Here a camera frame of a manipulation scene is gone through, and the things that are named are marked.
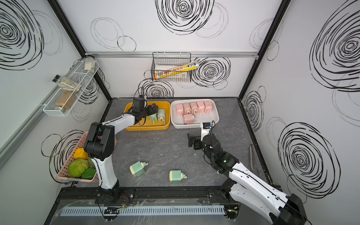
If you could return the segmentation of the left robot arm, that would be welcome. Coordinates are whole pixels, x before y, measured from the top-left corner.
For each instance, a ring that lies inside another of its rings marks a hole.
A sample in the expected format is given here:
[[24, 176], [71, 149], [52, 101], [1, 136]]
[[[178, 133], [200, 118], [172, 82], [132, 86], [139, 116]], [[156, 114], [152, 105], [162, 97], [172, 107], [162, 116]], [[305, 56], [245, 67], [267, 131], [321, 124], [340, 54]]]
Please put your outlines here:
[[121, 116], [91, 124], [84, 144], [84, 151], [91, 158], [99, 178], [99, 203], [115, 203], [121, 198], [119, 181], [114, 173], [112, 154], [115, 135], [120, 131], [138, 124], [142, 119], [157, 113], [156, 104], [149, 105], [145, 96], [133, 99], [132, 106]]

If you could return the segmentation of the white plastic tray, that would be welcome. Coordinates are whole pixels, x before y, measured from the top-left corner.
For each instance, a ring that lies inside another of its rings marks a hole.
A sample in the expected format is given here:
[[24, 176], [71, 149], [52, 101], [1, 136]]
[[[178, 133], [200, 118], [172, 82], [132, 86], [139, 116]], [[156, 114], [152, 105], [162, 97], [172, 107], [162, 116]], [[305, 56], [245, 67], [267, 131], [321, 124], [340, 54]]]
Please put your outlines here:
[[[177, 104], [184, 104], [184, 103], [191, 103], [191, 102], [197, 102], [197, 101], [211, 101], [212, 102], [212, 112], [209, 114], [206, 114], [205, 112], [200, 115], [199, 113], [193, 114], [196, 117], [197, 123], [186, 125], [183, 122], [183, 117], [177, 116], [176, 114], [176, 105]], [[177, 129], [182, 128], [200, 128], [201, 123], [203, 122], [212, 122], [218, 123], [219, 121], [219, 115], [217, 111], [217, 107], [213, 100], [211, 99], [186, 99], [186, 100], [176, 100], [171, 103], [171, 122], [173, 126]]]

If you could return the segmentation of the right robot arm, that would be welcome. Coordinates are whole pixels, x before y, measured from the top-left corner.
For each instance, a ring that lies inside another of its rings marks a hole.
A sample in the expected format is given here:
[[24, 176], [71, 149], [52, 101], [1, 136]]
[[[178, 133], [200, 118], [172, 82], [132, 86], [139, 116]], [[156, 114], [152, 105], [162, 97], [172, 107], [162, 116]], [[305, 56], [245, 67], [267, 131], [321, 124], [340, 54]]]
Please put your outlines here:
[[221, 147], [214, 134], [188, 135], [188, 146], [203, 152], [203, 158], [218, 173], [227, 177], [223, 198], [241, 203], [273, 225], [304, 225], [308, 219], [302, 200], [287, 195], [263, 181], [232, 154]]

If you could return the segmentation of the green sharpener round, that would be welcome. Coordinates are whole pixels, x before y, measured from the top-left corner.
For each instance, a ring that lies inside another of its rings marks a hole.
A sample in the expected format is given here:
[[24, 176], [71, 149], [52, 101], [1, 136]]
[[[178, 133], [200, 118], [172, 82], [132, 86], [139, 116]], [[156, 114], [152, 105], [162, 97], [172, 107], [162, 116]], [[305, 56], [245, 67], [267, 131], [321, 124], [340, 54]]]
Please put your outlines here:
[[166, 123], [166, 112], [164, 109], [159, 109], [157, 113], [157, 120]]

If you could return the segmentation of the pink sharpener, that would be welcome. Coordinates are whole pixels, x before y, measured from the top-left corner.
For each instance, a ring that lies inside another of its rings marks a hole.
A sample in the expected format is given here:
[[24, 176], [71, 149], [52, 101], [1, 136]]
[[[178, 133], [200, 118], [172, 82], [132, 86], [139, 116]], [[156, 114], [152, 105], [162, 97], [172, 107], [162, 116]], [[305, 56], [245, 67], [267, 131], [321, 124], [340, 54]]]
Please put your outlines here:
[[191, 113], [192, 114], [197, 114], [198, 113], [199, 109], [198, 109], [197, 102], [191, 102], [190, 107], [191, 107]]
[[205, 103], [203, 101], [197, 101], [198, 113], [202, 115], [205, 112]]
[[183, 109], [184, 109], [184, 115], [192, 113], [190, 103], [184, 103]]
[[183, 122], [186, 125], [197, 123], [196, 117], [193, 114], [183, 115]]
[[213, 106], [211, 101], [204, 101], [205, 113], [209, 114], [212, 112]]
[[177, 114], [177, 116], [180, 116], [180, 117], [182, 117], [184, 115], [183, 104], [177, 104], [176, 105], [176, 114]]

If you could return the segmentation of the yellow plastic tray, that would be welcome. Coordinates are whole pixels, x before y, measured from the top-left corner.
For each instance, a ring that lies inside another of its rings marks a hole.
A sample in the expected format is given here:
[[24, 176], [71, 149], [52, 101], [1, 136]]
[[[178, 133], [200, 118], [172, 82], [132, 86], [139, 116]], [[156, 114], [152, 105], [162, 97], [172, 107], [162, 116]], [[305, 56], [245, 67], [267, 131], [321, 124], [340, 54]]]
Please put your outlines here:
[[127, 131], [155, 131], [155, 130], [166, 130], [170, 125], [171, 120], [171, 105], [167, 101], [148, 101], [147, 105], [156, 104], [159, 109], [165, 110], [165, 122], [156, 121], [152, 122], [150, 117], [142, 119], [140, 123], [133, 125], [131, 127], [125, 128]]

